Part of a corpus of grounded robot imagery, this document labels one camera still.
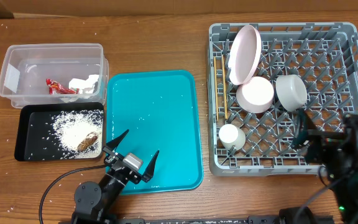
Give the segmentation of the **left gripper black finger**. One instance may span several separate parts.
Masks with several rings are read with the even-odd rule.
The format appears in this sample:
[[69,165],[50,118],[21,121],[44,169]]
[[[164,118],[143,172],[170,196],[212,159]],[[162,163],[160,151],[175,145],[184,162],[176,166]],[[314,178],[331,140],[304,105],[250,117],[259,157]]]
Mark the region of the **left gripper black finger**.
[[144,182],[149,182],[152,179],[152,177],[154,176],[155,165],[156,165],[158,155],[159,155],[159,150],[156,151],[156,153],[153,155],[151,161],[147,165],[145,172],[142,175],[142,180]]
[[129,130],[125,130],[120,136],[114,138],[113,140],[106,143],[106,146],[110,149],[115,149],[118,147],[118,145],[121,143],[121,141],[125,138],[125,136],[128,134]]

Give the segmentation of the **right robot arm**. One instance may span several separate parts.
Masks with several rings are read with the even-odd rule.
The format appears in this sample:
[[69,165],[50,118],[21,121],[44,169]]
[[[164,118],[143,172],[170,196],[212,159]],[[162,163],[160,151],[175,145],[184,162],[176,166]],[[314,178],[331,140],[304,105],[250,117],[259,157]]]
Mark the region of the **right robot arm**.
[[358,111],[342,117],[341,132],[320,131],[303,109],[296,117],[292,147],[306,148],[307,163],[325,168],[328,185],[315,193],[314,200],[331,190],[337,200],[341,220],[358,223]]

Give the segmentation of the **large white plate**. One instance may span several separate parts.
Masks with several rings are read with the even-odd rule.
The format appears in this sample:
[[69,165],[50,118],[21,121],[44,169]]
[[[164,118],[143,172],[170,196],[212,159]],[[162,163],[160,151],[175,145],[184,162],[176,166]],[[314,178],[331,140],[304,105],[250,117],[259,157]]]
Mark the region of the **large white plate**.
[[229,80],[234,85],[247,83],[259,64],[262,41],[258,30],[252,25],[245,25],[234,38],[229,53]]

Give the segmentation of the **red snack wrapper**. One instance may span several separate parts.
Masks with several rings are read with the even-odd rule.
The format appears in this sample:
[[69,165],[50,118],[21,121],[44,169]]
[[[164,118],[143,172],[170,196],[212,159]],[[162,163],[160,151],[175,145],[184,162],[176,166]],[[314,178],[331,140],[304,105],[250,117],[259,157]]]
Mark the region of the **red snack wrapper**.
[[49,78],[46,79],[46,84],[48,86],[48,91],[49,91],[50,95],[55,95],[55,94],[77,94],[78,93],[77,88],[75,88],[75,89],[65,88],[59,82],[56,82],[55,80],[51,80]]

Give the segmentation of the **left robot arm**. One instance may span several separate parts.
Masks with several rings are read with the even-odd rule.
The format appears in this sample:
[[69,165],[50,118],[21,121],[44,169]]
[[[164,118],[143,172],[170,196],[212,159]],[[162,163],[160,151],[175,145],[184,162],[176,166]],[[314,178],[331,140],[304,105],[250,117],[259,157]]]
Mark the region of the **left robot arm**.
[[154,176],[157,151],[147,165],[144,173],[139,173],[143,162],[132,153],[126,156],[116,152],[116,148],[125,138],[128,131],[109,141],[103,146],[106,153],[104,164],[109,168],[98,182],[84,182],[75,190],[75,211],[71,216],[72,223],[116,223],[117,219],[109,213],[110,207],[132,182],[148,182]]

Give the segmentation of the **grey bowl with rice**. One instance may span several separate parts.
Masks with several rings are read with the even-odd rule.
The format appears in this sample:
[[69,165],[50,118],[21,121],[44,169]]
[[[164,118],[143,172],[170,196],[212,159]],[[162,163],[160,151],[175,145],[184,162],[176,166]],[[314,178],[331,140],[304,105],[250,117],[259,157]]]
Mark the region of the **grey bowl with rice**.
[[307,90],[298,75],[282,75],[275,85],[278,100],[289,112],[295,111],[307,102]]

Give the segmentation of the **white paper cup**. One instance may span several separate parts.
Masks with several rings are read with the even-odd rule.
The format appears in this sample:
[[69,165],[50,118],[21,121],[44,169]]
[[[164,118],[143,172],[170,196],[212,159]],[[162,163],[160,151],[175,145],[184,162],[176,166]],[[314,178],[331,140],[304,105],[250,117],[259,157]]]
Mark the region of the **white paper cup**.
[[223,125],[218,132],[219,139],[225,149],[240,150],[246,143],[246,135],[237,126],[233,124]]

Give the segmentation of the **small pink bowl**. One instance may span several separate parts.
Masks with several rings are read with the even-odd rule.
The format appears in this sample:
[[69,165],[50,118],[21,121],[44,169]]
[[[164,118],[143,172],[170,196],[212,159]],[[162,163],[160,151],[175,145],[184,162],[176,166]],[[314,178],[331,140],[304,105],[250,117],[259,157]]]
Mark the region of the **small pink bowl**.
[[250,113],[263,113],[273,103],[273,85],[263,77],[252,77],[236,91],[239,106]]

